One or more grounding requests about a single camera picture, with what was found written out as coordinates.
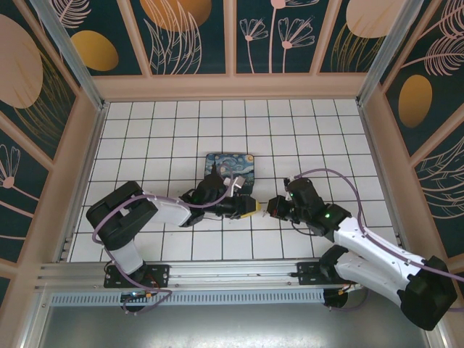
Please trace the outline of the aluminium frame post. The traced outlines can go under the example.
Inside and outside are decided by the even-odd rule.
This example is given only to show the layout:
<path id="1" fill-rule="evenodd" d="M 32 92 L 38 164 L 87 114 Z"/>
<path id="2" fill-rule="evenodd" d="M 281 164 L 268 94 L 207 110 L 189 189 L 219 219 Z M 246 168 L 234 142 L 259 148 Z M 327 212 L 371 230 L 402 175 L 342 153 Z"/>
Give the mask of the aluminium frame post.
<path id="1" fill-rule="evenodd" d="M 30 0 L 30 3 L 38 17 L 43 21 L 54 43 L 61 49 L 65 60 L 91 100 L 91 103 L 101 111 L 104 106 L 104 99 L 93 82 L 87 67 L 76 51 L 67 31 L 55 15 L 52 5 L 50 5 L 48 0 Z"/>
<path id="2" fill-rule="evenodd" d="M 399 51 L 401 44 L 405 41 L 408 31 L 414 21 L 419 17 L 424 1 L 425 0 L 406 0 L 400 8 L 356 96 L 356 102 L 359 108 L 363 108 L 373 94 L 389 63 L 393 60 L 394 55 Z"/>

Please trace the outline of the aluminium side rail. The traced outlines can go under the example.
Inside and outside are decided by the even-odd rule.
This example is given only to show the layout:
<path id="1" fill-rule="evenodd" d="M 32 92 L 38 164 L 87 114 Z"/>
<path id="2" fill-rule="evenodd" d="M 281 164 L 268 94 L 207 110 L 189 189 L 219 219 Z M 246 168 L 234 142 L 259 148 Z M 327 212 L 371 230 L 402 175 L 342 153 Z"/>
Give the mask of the aluminium side rail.
<path id="1" fill-rule="evenodd" d="M 72 195 L 63 224 L 60 230 L 59 241 L 54 253 L 54 263 L 67 262 L 73 247 L 73 238 L 80 224 L 82 206 L 87 194 L 87 185 L 91 177 L 95 156 L 99 146 L 99 140 L 103 131 L 109 105 L 104 102 L 95 112 L 91 128 L 86 138 L 85 151 L 80 159 L 79 168 L 76 170 L 76 178 L 73 181 Z"/>
<path id="2" fill-rule="evenodd" d="M 395 238 L 399 246 L 404 247 L 405 240 L 402 235 L 402 224 L 399 221 L 397 206 L 393 200 L 392 190 L 390 188 L 389 182 L 387 181 L 386 171 L 381 161 L 379 148 L 377 146 L 376 140 L 374 139 L 374 134 L 369 124 L 369 120 L 368 120 L 368 116 L 366 112 L 364 111 L 362 107 L 358 107 L 358 111 L 360 113 L 362 125 L 365 129 L 366 138 L 367 138 L 370 150 L 371 150 L 371 155 L 373 157 L 373 162 L 376 167 L 376 172 L 378 173 L 378 179 L 380 182 L 382 192 L 384 194 L 387 210 L 389 212 L 389 217 L 391 219 L 392 226 L 394 229 Z"/>

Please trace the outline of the grey metal sheet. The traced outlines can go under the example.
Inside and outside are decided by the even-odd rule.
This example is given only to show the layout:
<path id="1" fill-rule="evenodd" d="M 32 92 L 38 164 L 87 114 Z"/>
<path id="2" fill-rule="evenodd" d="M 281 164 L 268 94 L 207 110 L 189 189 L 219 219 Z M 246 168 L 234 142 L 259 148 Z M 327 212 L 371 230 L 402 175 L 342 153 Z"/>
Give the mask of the grey metal sheet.
<path id="1" fill-rule="evenodd" d="M 32 348 L 449 348 L 373 297 L 359 310 L 321 304 L 53 307 Z"/>

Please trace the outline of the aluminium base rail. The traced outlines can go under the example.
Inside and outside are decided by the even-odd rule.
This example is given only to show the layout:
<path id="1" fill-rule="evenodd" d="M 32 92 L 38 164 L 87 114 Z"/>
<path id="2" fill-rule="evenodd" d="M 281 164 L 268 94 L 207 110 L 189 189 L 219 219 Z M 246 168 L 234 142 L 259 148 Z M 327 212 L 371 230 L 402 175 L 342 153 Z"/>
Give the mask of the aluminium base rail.
<path id="1" fill-rule="evenodd" d="M 169 262 L 171 290 L 294 289 L 299 286 L 299 260 Z M 103 262 L 43 264 L 34 280 L 37 289 L 103 289 Z"/>

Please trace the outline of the teal starry night print box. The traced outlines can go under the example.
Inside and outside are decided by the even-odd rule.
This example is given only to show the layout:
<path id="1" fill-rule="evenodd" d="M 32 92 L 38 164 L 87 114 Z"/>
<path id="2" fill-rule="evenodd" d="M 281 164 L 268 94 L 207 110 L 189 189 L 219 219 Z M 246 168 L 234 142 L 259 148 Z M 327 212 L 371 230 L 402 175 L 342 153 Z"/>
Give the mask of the teal starry night print box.
<path id="1" fill-rule="evenodd" d="M 240 194 L 251 195 L 254 188 L 255 165 L 254 157 L 251 154 L 221 154 L 209 153 L 206 155 L 204 176 L 206 177 L 212 172 L 213 165 L 220 169 L 222 177 L 229 177 L 230 170 L 233 171 L 233 176 L 241 176 L 245 182 L 238 189 Z"/>

